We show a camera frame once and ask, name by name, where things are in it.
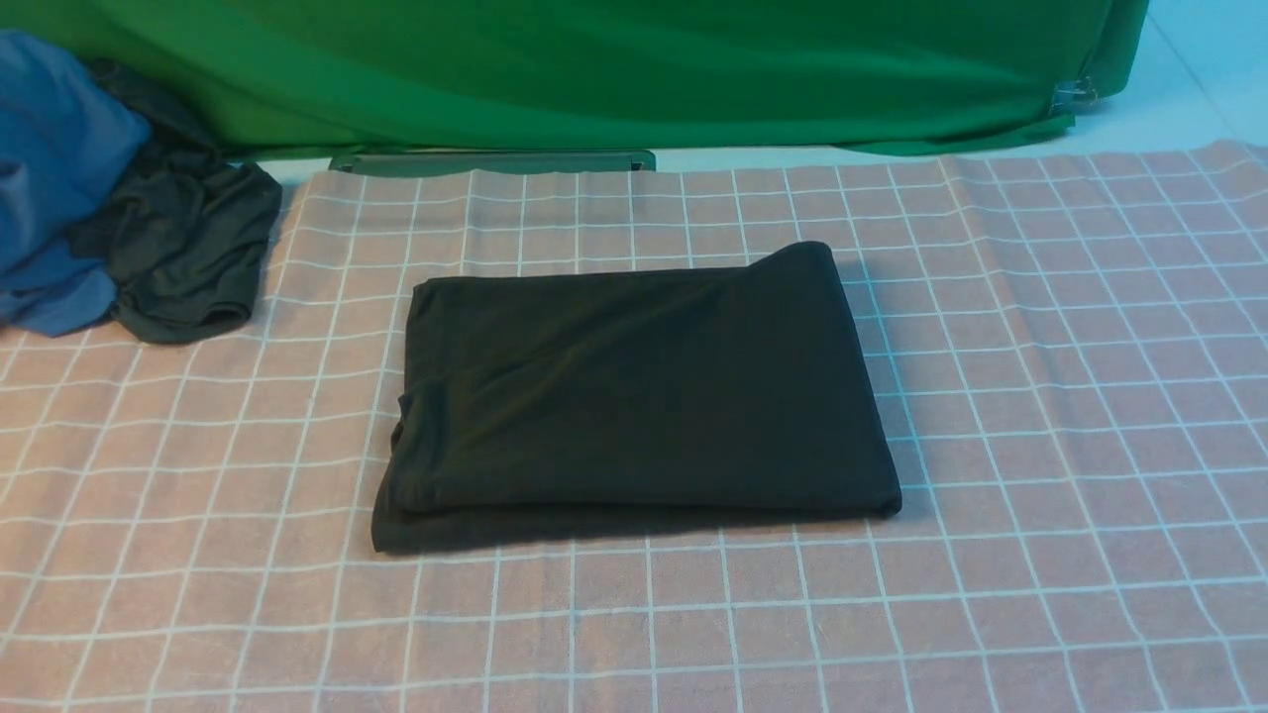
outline black t-shirt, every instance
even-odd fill
[[[746,268],[415,288],[374,546],[891,515],[832,251]]]

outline white floor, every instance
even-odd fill
[[[1220,138],[1268,145],[1268,0],[1153,0],[1127,89],[1079,117],[1066,136],[994,155],[1194,148]],[[832,147],[657,151],[662,171],[869,164]],[[269,161],[301,183],[328,161]]]

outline green backdrop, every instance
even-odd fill
[[[1122,89],[1148,0],[0,0],[249,152],[1049,138]]]

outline pink grid tablecloth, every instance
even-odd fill
[[[1265,159],[318,175],[238,334],[0,332],[0,709],[1268,710]],[[898,518],[370,551],[413,284],[794,240]]]

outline blue shirt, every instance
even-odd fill
[[[105,203],[148,138],[70,52],[0,30],[0,329],[60,336],[101,318],[114,283],[61,235]]]

